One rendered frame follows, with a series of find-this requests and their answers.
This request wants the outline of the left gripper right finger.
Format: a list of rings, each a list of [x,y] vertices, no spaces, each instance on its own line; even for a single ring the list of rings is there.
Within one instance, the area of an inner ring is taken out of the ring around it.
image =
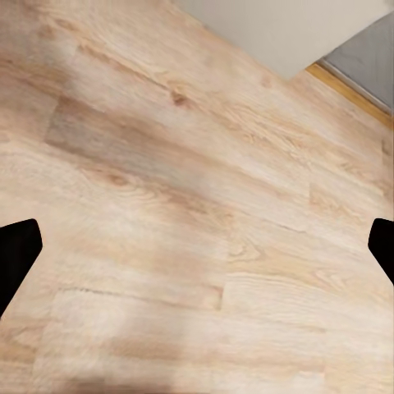
[[[376,218],[369,233],[368,247],[394,285],[394,222]]]

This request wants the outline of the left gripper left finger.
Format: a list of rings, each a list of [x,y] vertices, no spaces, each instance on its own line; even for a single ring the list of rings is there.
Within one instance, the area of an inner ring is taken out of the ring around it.
[[[42,251],[35,218],[0,227],[0,317]]]

